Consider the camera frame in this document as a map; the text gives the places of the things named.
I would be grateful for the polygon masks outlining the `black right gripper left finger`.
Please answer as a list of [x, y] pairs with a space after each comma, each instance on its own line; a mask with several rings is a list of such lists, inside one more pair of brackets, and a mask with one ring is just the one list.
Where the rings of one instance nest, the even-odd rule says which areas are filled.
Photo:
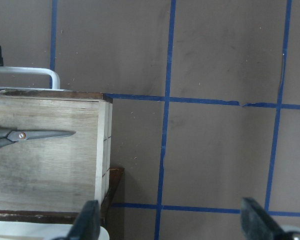
[[87, 201], [66, 236], [53, 240], [97, 240], [101, 232], [98, 200]]

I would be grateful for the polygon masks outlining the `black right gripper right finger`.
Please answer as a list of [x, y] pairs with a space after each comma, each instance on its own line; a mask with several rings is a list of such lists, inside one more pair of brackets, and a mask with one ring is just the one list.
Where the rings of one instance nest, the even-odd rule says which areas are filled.
[[247, 240], [300, 240], [300, 228], [279, 225], [251, 197], [241, 200], [241, 229]]

